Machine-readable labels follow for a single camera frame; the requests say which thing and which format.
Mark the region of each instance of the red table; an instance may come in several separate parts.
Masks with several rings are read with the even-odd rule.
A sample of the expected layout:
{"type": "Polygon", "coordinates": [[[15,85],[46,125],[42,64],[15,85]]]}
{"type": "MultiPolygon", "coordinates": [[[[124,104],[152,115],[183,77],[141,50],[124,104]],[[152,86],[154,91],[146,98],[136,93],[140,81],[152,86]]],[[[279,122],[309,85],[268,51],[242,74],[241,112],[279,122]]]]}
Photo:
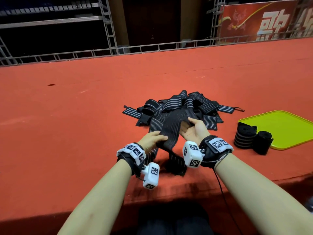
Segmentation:
{"type": "MultiPolygon", "coordinates": [[[[286,110],[313,121],[312,60],[307,38],[0,68],[0,227],[72,211],[114,165],[116,150],[148,132],[122,114],[124,105],[199,91],[245,109],[221,113],[224,123],[211,132],[230,143],[238,120],[248,116],[286,110]]],[[[180,137],[176,153],[183,143],[180,137]]],[[[312,146],[234,154],[281,184],[312,175],[312,146]]],[[[166,158],[160,150],[156,161],[166,158]]],[[[161,172],[153,191],[132,178],[124,204],[219,193],[207,168],[184,177],[161,172]]]]}

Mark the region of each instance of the right arm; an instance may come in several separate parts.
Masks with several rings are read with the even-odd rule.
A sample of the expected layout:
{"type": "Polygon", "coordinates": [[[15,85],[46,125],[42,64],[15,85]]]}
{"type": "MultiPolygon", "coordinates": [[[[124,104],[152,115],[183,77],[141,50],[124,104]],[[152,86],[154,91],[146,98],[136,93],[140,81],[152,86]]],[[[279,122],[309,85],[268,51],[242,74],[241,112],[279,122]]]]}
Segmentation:
{"type": "MultiPolygon", "coordinates": [[[[201,120],[181,125],[180,134],[189,141],[201,141],[209,132],[201,120]]],[[[313,234],[313,215],[295,198],[245,164],[235,155],[216,163],[216,173],[262,235],[313,234]]]]}

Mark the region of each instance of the left arm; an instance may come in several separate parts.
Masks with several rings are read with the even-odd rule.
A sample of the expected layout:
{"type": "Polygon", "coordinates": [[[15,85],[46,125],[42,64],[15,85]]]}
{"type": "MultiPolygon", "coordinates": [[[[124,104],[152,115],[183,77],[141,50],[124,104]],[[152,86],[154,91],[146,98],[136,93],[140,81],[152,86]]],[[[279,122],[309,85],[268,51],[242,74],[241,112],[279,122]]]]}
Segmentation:
{"type": "MultiPolygon", "coordinates": [[[[148,153],[158,141],[168,139],[159,134],[160,131],[150,132],[138,144],[148,153]]],[[[128,162],[119,160],[78,204],[58,235],[110,234],[123,204],[131,174],[128,162]]]]}

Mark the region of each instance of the qr code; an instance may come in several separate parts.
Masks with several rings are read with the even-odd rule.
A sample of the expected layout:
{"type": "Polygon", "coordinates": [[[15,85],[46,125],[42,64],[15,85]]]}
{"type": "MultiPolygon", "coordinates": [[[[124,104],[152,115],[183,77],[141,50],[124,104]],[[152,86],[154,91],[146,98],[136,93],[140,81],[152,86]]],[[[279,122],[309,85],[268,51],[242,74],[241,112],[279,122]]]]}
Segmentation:
{"type": "Polygon", "coordinates": [[[127,147],[127,149],[129,149],[129,150],[133,150],[134,148],[135,148],[134,145],[129,145],[129,146],[127,147]]]}
{"type": "Polygon", "coordinates": [[[189,166],[197,167],[199,165],[200,161],[198,160],[191,160],[189,166]]]}
{"type": "Polygon", "coordinates": [[[136,156],[138,156],[141,153],[138,148],[135,148],[133,152],[136,154],[136,156]]]}
{"type": "Polygon", "coordinates": [[[228,145],[228,143],[225,142],[224,140],[220,140],[220,142],[221,142],[222,144],[224,144],[224,145],[228,145]]]}
{"type": "Polygon", "coordinates": [[[190,148],[191,148],[192,150],[198,150],[198,147],[197,147],[196,145],[190,144],[190,148]]]}
{"type": "Polygon", "coordinates": [[[146,188],[147,188],[147,189],[153,189],[154,187],[155,187],[155,186],[153,186],[153,185],[151,185],[151,184],[147,184],[147,185],[146,185],[146,188]]]}
{"type": "Polygon", "coordinates": [[[139,155],[139,161],[142,162],[145,158],[143,157],[143,154],[139,155]]]}
{"type": "Polygon", "coordinates": [[[158,169],[157,169],[157,168],[152,167],[152,169],[151,169],[151,173],[152,173],[152,174],[157,175],[157,173],[158,173],[158,169]]]}
{"type": "Polygon", "coordinates": [[[184,157],[186,156],[186,153],[187,153],[187,147],[185,147],[184,149],[184,157]]]}
{"type": "Polygon", "coordinates": [[[220,148],[221,146],[223,146],[220,142],[216,141],[214,143],[212,143],[213,147],[215,147],[216,149],[220,148]]]}

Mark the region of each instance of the black pants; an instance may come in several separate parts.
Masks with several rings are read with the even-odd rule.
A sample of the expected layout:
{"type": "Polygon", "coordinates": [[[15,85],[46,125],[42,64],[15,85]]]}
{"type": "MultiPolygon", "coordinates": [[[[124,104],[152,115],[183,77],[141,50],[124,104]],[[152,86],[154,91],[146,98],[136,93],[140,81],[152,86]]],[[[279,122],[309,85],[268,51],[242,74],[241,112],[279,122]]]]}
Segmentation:
{"type": "Polygon", "coordinates": [[[213,235],[208,214],[193,202],[143,207],[138,226],[137,235],[213,235]]]}

